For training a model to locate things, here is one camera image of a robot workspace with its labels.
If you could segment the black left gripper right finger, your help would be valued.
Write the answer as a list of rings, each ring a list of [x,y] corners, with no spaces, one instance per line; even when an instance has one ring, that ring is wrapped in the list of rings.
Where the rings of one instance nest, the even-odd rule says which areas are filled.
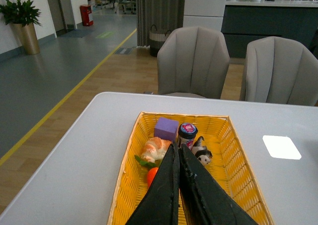
[[[179,188],[188,225],[255,225],[187,146],[179,149]]]

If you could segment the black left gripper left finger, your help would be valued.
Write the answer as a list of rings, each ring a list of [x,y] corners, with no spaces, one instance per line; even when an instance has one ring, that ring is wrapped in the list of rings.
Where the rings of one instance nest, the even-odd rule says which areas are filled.
[[[179,208],[178,147],[171,144],[144,198],[127,220],[128,225],[176,225]]]

